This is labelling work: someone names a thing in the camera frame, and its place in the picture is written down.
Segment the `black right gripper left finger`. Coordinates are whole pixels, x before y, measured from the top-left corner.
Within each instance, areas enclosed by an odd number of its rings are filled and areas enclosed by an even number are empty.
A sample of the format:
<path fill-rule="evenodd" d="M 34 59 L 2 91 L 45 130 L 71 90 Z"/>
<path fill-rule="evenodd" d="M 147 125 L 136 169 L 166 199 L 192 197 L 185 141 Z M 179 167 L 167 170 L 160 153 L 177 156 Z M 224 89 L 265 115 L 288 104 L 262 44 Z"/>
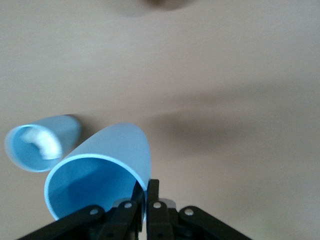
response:
<path fill-rule="evenodd" d="M 138 182 L 129 200 L 105 211 L 99 205 L 86 206 L 39 228 L 21 240 L 137 240 L 143 224 L 145 195 Z"/>

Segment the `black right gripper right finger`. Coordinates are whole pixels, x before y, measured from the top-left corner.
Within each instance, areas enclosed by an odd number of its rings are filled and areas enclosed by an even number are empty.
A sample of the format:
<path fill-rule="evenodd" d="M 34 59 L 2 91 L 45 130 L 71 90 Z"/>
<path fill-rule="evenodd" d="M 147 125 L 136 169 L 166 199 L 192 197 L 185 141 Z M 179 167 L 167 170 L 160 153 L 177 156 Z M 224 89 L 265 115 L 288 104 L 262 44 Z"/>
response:
<path fill-rule="evenodd" d="M 248 240 L 249 237 L 190 205 L 177 210 L 159 198 L 160 181 L 148 183 L 146 232 L 148 240 Z"/>

